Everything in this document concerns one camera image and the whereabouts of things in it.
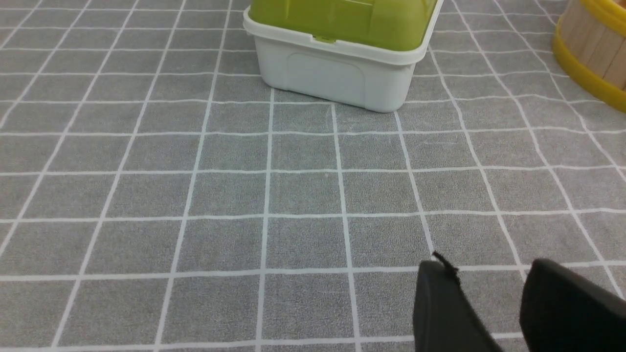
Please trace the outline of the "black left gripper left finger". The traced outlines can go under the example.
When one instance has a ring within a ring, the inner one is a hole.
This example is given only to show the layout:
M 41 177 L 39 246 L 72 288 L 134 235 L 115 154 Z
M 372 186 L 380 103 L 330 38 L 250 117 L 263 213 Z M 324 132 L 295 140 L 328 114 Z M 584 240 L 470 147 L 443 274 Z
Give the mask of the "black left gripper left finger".
M 434 251 L 420 263 L 413 308 L 417 352 L 500 352 L 462 290 L 458 268 Z

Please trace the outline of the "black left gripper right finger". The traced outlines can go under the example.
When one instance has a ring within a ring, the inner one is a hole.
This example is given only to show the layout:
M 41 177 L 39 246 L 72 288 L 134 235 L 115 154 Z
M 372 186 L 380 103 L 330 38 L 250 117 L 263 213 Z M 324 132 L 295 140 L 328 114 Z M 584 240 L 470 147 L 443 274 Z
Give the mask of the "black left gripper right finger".
M 535 259 L 519 324 L 531 352 L 623 352 L 626 303 L 550 259 Z

